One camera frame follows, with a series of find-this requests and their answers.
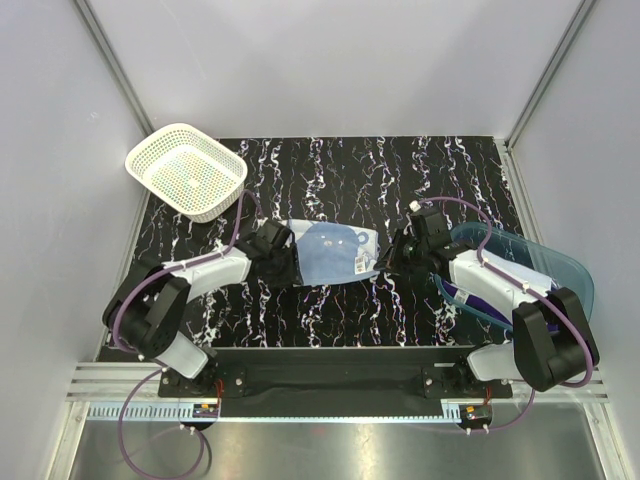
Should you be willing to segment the light blue towel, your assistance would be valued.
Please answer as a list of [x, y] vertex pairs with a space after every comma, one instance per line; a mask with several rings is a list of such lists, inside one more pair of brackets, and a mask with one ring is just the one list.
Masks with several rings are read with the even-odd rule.
[[374, 278], [378, 233], [364, 227], [290, 219], [303, 286], [342, 285]]

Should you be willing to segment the purple microfiber towel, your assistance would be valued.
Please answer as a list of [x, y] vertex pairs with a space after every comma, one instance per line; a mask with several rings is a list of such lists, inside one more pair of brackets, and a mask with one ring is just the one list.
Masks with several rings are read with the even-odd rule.
[[511, 284], [505, 284], [504, 293], [497, 300], [487, 301], [440, 277], [435, 281], [439, 292], [449, 303], [507, 332], [513, 331], [512, 310], [522, 302], [533, 302], [531, 295]]

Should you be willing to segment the white towel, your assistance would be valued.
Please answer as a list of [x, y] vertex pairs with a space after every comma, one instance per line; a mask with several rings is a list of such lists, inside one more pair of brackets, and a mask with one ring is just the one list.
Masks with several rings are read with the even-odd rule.
[[484, 250], [482, 255], [489, 261], [490, 265], [497, 267], [510, 277], [517, 279], [520, 284], [528, 282], [531, 287], [543, 293], [547, 293], [554, 287], [552, 278], [543, 273], [521, 264], [505, 260], [487, 250]]

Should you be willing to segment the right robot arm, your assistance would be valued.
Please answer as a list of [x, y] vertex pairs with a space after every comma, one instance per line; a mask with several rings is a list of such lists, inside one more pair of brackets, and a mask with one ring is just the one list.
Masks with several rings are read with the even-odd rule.
[[479, 347], [454, 371], [454, 384], [476, 396], [490, 380], [522, 380], [537, 392], [587, 385], [599, 362], [579, 297], [551, 279], [449, 235], [397, 231], [375, 265], [389, 274], [431, 274], [489, 306], [509, 322], [511, 338]]

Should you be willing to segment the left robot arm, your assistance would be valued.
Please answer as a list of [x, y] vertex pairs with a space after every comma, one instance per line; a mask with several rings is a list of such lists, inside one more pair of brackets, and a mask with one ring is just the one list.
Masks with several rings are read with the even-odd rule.
[[196, 298], [229, 285], [259, 278], [272, 287], [302, 283], [297, 248], [277, 248], [248, 255], [232, 248], [224, 255], [189, 261], [142, 260], [132, 267], [102, 316], [118, 347], [170, 368], [196, 396], [215, 386], [217, 362], [180, 332], [186, 306]]

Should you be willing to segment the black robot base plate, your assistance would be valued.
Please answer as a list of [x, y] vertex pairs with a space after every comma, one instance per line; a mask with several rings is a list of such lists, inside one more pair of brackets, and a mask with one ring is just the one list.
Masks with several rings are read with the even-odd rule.
[[198, 387], [171, 370], [161, 375], [161, 397], [227, 398], [261, 393], [407, 393], [428, 399], [510, 399], [507, 380], [480, 381], [464, 361], [470, 347], [225, 348]]

